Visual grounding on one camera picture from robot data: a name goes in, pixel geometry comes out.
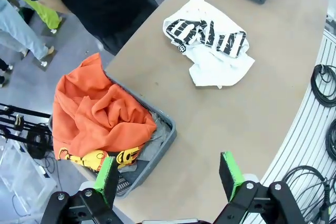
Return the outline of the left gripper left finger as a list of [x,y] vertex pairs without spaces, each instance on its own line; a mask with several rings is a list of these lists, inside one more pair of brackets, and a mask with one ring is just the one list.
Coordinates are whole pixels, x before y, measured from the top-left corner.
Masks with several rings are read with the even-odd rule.
[[119,172],[114,158],[105,158],[93,187],[79,190],[74,195],[64,191],[53,193],[41,223],[119,223],[112,210],[116,197]]

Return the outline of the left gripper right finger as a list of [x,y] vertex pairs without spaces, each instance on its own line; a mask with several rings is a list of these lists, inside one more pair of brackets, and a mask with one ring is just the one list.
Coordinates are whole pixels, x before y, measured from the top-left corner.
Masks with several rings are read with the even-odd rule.
[[273,182],[266,187],[246,180],[231,152],[221,152],[219,176],[228,204],[215,223],[242,223],[248,214],[259,214],[265,223],[305,223],[286,183]]

